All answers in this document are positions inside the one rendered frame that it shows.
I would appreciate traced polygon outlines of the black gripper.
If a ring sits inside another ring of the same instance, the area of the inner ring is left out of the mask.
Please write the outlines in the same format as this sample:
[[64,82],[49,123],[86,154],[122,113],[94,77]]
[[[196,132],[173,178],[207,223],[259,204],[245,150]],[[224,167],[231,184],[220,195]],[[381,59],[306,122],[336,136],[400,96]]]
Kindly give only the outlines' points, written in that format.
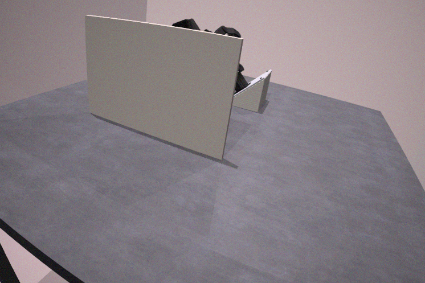
[[193,29],[189,19],[185,19],[185,20],[182,20],[180,22],[177,22],[177,23],[173,24],[172,26],[179,27],[179,28]]

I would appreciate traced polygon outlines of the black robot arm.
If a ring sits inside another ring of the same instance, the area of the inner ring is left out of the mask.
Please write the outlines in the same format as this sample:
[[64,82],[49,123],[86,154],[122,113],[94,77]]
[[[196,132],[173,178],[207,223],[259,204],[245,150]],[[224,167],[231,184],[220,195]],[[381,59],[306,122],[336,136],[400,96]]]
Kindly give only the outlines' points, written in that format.
[[[192,26],[193,30],[201,31],[200,28],[197,26],[196,22],[193,19],[189,19],[189,20],[191,22],[191,26]],[[208,31],[207,29],[205,29],[204,31],[212,32],[212,31]],[[241,34],[237,30],[235,30],[234,28],[231,28],[231,27],[220,26],[214,33],[222,34],[222,35],[227,33],[227,36],[233,36],[233,37],[241,38]],[[235,87],[236,92],[234,94],[240,92],[244,88],[247,88],[251,84],[251,83],[247,84],[244,77],[242,76],[241,71],[243,71],[243,70],[244,70],[243,66],[241,64],[239,64],[238,77],[237,77],[236,87]]]

